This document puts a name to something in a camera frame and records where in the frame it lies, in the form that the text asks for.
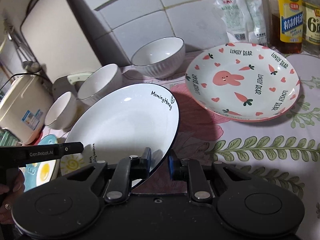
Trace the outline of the left hand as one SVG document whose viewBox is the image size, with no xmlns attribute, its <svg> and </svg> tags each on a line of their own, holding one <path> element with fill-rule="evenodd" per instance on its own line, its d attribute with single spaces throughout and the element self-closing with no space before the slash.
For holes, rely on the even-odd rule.
<svg viewBox="0 0 320 240">
<path fill-rule="evenodd" d="M 23 172 L 18 169 L 18 175 L 16 177 L 14 187 L 11 189 L 7 185 L 1 184 L 1 195 L 5 194 L 5 198 L 1 203 L 1 224 L 14 224 L 14 220 L 11 215 L 11 208 L 17 199 L 25 189 Z"/>
</svg>

